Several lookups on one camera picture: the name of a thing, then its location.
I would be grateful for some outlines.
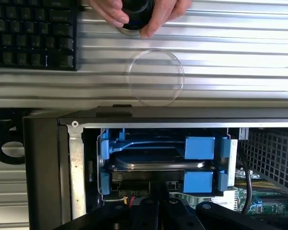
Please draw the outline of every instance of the cable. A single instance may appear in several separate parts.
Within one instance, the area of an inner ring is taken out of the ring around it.
[[[245,179],[246,179],[246,200],[245,200],[245,205],[241,211],[242,214],[247,214],[248,211],[250,210],[250,206],[252,203],[252,181],[251,181],[251,173],[249,170],[249,167],[247,165],[246,162],[246,158],[245,155],[241,152],[239,152],[243,167],[244,167],[244,171],[245,171]]]
[[[129,207],[132,206],[132,203],[133,203],[134,199],[135,199],[135,196],[131,197],[131,199],[130,199],[130,203],[129,203]]]

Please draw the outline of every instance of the clear plastic disc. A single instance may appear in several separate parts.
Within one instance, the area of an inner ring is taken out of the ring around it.
[[[179,59],[166,50],[138,54],[127,70],[132,95],[145,106],[168,106],[181,94],[185,82]]]

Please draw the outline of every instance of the red wire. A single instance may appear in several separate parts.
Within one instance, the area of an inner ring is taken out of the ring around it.
[[[130,203],[129,203],[129,207],[132,206],[132,203],[133,203],[134,199],[135,199],[135,196],[131,197],[131,200],[130,200]]]

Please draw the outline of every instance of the ribbed aluminum surface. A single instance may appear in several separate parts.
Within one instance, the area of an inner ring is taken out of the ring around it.
[[[24,154],[18,143],[9,143],[3,150],[11,156]],[[0,162],[0,230],[28,230],[28,201],[25,165]]]
[[[151,48],[172,52],[184,66],[184,89],[173,105],[288,106],[288,0],[196,0],[147,40],[120,34],[83,6],[79,71],[0,69],[0,107],[138,105],[125,72],[135,55]],[[167,84],[172,72],[154,60],[134,77],[148,97],[162,99],[175,87]]]

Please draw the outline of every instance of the keyboard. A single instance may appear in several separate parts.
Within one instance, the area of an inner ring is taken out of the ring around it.
[[[76,70],[78,0],[0,0],[0,67]]]

